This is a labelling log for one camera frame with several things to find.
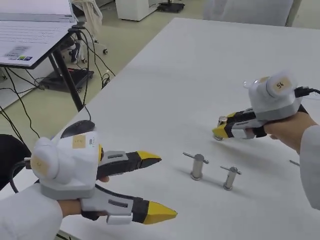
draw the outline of yellow sticker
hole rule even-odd
[[[269,79],[268,76],[263,77],[263,78],[261,78],[261,79],[259,80],[259,83],[262,84],[262,83],[264,83],[265,81],[267,81],[268,79]]]
[[[46,163],[45,161],[43,161],[42,159],[40,159],[40,158],[38,158],[36,156],[33,156],[31,158],[30,164],[31,164],[31,168],[33,170],[35,170],[36,172],[42,174],[45,177],[47,176],[48,170],[49,170],[48,163]]]
[[[86,147],[86,136],[76,135],[73,136],[72,148],[73,149],[84,149]]]
[[[291,86],[292,86],[292,84],[291,84],[290,80],[286,76],[284,76],[273,85],[273,89],[277,93],[281,93],[282,91],[286,90],[287,88],[291,88]]]

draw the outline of small metal pin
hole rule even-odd
[[[294,165],[296,165],[296,166],[298,166],[298,167],[300,167],[300,164],[297,163],[297,162],[295,162],[295,161],[289,160],[289,162],[292,163],[292,164],[294,164]]]
[[[226,123],[227,123],[227,120],[228,120],[228,117],[226,117],[226,116],[220,116],[220,117],[219,117],[219,120],[218,120],[217,127],[219,127],[219,126],[222,125],[222,124],[226,124]],[[217,141],[222,141],[222,140],[224,140],[223,137],[217,136],[217,135],[213,135],[213,138],[214,138],[215,140],[217,140]]]
[[[190,173],[190,176],[193,180],[198,181],[202,178],[202,168],[205,164],[209,164],[208,160],[205,160],[205,157],[201,154],[196,154],[196,155],[191,155],[189,153],[184,152],[183,155],[194,159],[193,161],[193,167],[192,167],[192,172]]]
[[[236,168],[236,167],[234,167],[234,166],[232,166],[232,167],[230,167],[230,168],[221,166],[220,168],[229,171],[228,176],[227,176],[227,178],[226,178],[226,181],[225,181],[225,183],[223,184],[223,188],[224,188],[225,190],[227,190],[227,191],[230,191],[230,190],[232,190],[232,188],[234,187],[234,186],[233,186],[233,183],[234,183],[234,181],[235,181],[236,175],[237,175],[237,174],[241,175],[242,172],[238,171],[238,168]]]

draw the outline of black cable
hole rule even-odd
[[[85,81],[85,90],[84,90],[84,96],[83,96],[83,102],[82,105],[85,106],[86,105],[86,97],[87,97],[87,92],[88,92],[88,84],[89,84],[89,69],[90,69],[90,53],[89,53],[89,42],[87,39],[87,36],[80,30],[80,34],[82,34],[84,36],[85,42],[86,42],[86,54],[87,54],[87,67],[86,67],[86,81]]]
[[[80,70],[83,70],[83,68],[78,63],[76,63],[76,65],[78,68],[80,68]]]
[[[9,180],[9,183],[10,183],[10,186],[12,188],[12,190],[14,191],[15,194],[17,194],[19,191],[15,185],[15,182],[14,182],[14,177],[15,177],[15,172],[16,170],[18,169],[23,169],[24,167],[26,166],[26,163],[25,161],[20,161],[20,162],[17,162],[10,170],[10,180]]]
[[[29,89],[27,89],[27,90],[19,91],[19,92],[15,92],[15,91],[14,91],[12,88],[10,88],[10,87],[2,87],[2,88],[0,88],[0,90],[5,90],[5,89],[11,90],[11,91],[14,92],[15,94],[24,94],[24,93],[26,93],[26,92],[28,92],[28,91],[30,91],[30,90],[36,89],[36,87],[32,87],[32,88],[29,88]]]
[[[91,40],[93,41],[93,37],[91,35],[91,33],[89,32],[89,30],[87,28],[84,28],[90,35],[91,37]],[[95,52],[95,51],[92,51],[92,49],[89,47],[90,51],[94,53],[95,56],[97,56],[100,61],[103,63],[103,65],[113,74],[113,76],[116,76],[115,73],[106,65],[105,61],[103,61],[103,59]]]
[[[294,95],[296,98],[305,97],[311,93],[320,94],[320,90],[314,89],[314,88],[309,88],[307,86],[300,86],[294,90]]]
[[[33,129],[33,127],[32,127],[32,120],[31,120],[31,118],[30,118],[30,116],[29,116],[29,114],[28,114],[28,112],[27,112],[27,109],[26,109],[26,106],[25,106],[24,102],[22,101],[20,95],[18,94],[18,91],[17,91],[17,89],[16,89],[16,85],[15,85],[15,83],[14,83],[11,75],[9,74],[9,72],[8,72],[8,70],[7,70],[6,67],[4,68],[4,70],[5,70],[6,74],[9,76],[9,79],[10,79],[10,81],[11,81],[11,83],[12,83],[12,86],[13,86],[13,90],[16,92],[16,94],[17,94],[17,96],[18,96],[18,98],[19,98],[19,101],[20,101],[20,103],[21,103],[21,105],[22,105],[22,107],[23,107],[23,110],[24,110],[24,112],[25,112],[25,115],[26,115],[27,118],[29,119],[29,123],[30,123],[29,127],[30,127],[30,129],[37,135],[38,138],[40,138],[39,134],[38,134],[38,133]]]
[[[311,88],[311,90],[313,93],[320,94],[320,90],[318,90],[318,89]]]
[[[34,76],[32,76],[31,73],[30,73],[27,69],[26,69],[25,71],[26,71],[26,72],[28,73],[28,75],[33,79],[33,83],[34,83],[34,84],[40,85],[40,84],[37,82],[37,80],[34,78]]]
[[[91,114],[90,114],[90,112],[89,112],[89,110],[88,110],[88,108],[87,108],[87,105],[85,104],[85,105],[83,105],[83,106],[84,106],[86,112],[89,114],[89,120],[91,121]]]
[[[95,54],[95,53],[96,53],[95,42],[94,42],[94,39],[93,39],[92,35],[90,34],[90,32],[89,32],[88,30],[87,30],[87,32],[89,33],[89,36],[90,36],[91,41],[92,41],[93,53],[94,53],[94,55],[93,55],[93,61],[94,61],[94,65],[95,65],[96,69],[98,70],[99,75],[100,75],[100,78],[101,78],[101,89],[102,89],[102,88],[103,88],[102,86],[103,86],[103,82],[104,82],[104,81],[103,81],[103,77],[102,77],[100,68],[98,67],[98,64],[97,64],[97,58],[96,58],[96,54]]]
[[[87,50],[87,68],[86,68],[86,82],[85,82],[85,92],[84,92],[84,97],[83,97],[83,102],[82,102],[82,105],[83,107],[85,108],[86,112],[88,113],[89,115],[89,120],[91,121],[91,114],[86,106],[86,97],[87,97],[87,92],[88,92],[88,83],[89,83],[89,42],[88,42],[88,39],[87,39],[87,36],[80,30],[80,28],[74,28],[72,29],[72,32],[73,33],[77,33],[77,37],[78,37],[78,40],[81,41],[82,40],[82,37],[81,37],[81,34],[84,36],[84,39],[85,41],[83,41],[85,44],[86,44],[86,50]]]
[[[15,126],[15,124],[11,121],[10,117],[8,116],[8,114],[5,112],[5,110],[2,108],[2,106],[0,106],[0,114],[9,122],[9,124],[11,125],[11,128],[13,130],[13,132],[16,134],[16,136],[19,138],[19,140],[23,143],[23,145],[27,146],[25,141],[23,140],[22,136],[20,135],[20,132],[18,131],[17,127]]]
[[[103,79],[102,79],[102,89],[108,84],[108,83],[110,83],[110,74],[109,73],[105,73],[104,75],[103,75]]]
[[[16,77],[20,78],[21,80],[23,80],[23,81],[25,81],[25,82],[28,82],[29,84],[33,85],[34,87],[36,87],[36,88],[38,88],[38,89],[40,89],[40,90],[43,90],[41,87],[35,85],[34,83],[30,82],[29,80],[25,79],[24,77],[18,75],[17,73],[15,73],[14,71],[12,71],[10,68],[8,68],[8,70],[9,70],[10,72],[12,72]]]

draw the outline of lab coat sleeve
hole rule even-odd
[[[320,126],[303,133],[300,148],[302,186],[312,208],[320,210]]]
[[[40,193],[40,185],[0,201],[0,239],[53,240],[63,213],[57,201]]]

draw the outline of white table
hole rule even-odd
[[[174,19],[88,105],[105,150],[146,150],[161,163],[114,176],[105,184],[118,193],[157,201],[178,212],[155,225],[110,226],[67,217],[61,230],[82,240],[313,240],[320,212],[310,207],[298,156],[268,137],[212,138],[220,115],[249,107],[243,81],[282,69],[302,85],[320,88],[320,31],[191,19]],[[304,106],[319,121],[319,101]],[[87,119],[81,111],[73,120]],[[210,160],[203,180],[189,173],[201,153]],[[227,172],[242,171],[232,191]],[[20,189],[35,180],[16,177]],[[10,195],[7,186],[0,197]]]

